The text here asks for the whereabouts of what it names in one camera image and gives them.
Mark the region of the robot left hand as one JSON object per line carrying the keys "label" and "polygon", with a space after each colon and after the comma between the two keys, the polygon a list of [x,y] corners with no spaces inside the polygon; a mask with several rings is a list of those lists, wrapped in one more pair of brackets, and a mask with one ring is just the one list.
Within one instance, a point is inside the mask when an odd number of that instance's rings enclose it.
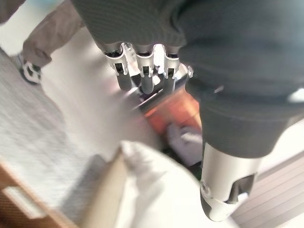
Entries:
{"label": "robot left hand", "polygon": [[137,54],[145,92],[152,49],[165,49],[164,90],[179,63],[199,103],[203,133],[200,200],[213,221],[250,195],[261,160],[286,128],[304,116],[291,95],[304,86],[301,0],[75,0],[73,5],[110,61],[123,90],[131,87],[123,43]]}

